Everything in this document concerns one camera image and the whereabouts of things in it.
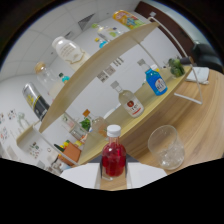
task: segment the shelf board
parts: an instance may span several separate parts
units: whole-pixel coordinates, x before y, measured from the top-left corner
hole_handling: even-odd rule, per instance
[[[185,81],[189,73],[191,72],[190,66],[184,66],[185,75],[177,79],[173,79],[168,69],[162,69],[160,75],[166,82],[168,90],[161,96],[156,96],[148,85],[145,83],[139,90],[135,92],[135,96],[144,106],[144,112],[137,118],[132,118],[125,109],[120,106],[106,119],[110,124],[117,124],[121,126],[122,141],[133,131],[139,128],[146,120],[148,120],[171,96],[173,96],[176,89]],[[78,163],[84,164],[99,156],[102,152],[103,146],[107,142],[104,139],[97,139],[91,136],[88,139],[82,150]]]
[[[60,117],[83,89],[97,75],[109,66],[117,57],[142,42],[159,24],[156,22],[142,25],[130,30],[109,42],[92,55],[69,79],[57,95],[47,114],[42,120],[39,132],[42,133],[58,117]]]

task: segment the ceiling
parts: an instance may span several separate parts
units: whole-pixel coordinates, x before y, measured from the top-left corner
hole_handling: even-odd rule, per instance
[[[50,65],[57,57],[51,45],[56,37],[71,31],[68,39],[73,40],[92,23],[111,18],[120,9],[134,11],[138,3],[139,0],[75,0],[52,9],[26,29],[11,48],[0,71],[0,82],[19,75],[34,74],[38,61]],[[89,17],[87,21],[90,19],[87,23],[79,23],[86,17]]]

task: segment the cup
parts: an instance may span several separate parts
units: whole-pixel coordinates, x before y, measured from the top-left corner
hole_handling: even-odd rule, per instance
[[[157,128],[149,137],[148,149],[166,170],[174,170],[184,161],[184,146],[171,125]]]

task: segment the yellow object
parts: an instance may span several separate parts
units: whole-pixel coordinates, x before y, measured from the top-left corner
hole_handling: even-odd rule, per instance
[[[74,145],[77,145],[77,146],[81,146],[83,143],[82,142],[80,142],[80,141],[76,141],[75,143],[74,143]]]
[[[113,14],[113,19],[120,22],[121,24],[125,25],[130,30],[135,29],[143,24],[140,19],[138,19],[136,16],[132,15],[129,12],[126,12],[124,10],[119,10]]]

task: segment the blue bottle label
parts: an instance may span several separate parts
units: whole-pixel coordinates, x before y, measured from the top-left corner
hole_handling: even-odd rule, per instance
[[[156,80],[155,87],[159,92],[162,92],[164,89],[166,89],[166,84],[161,78],[159,78]]]

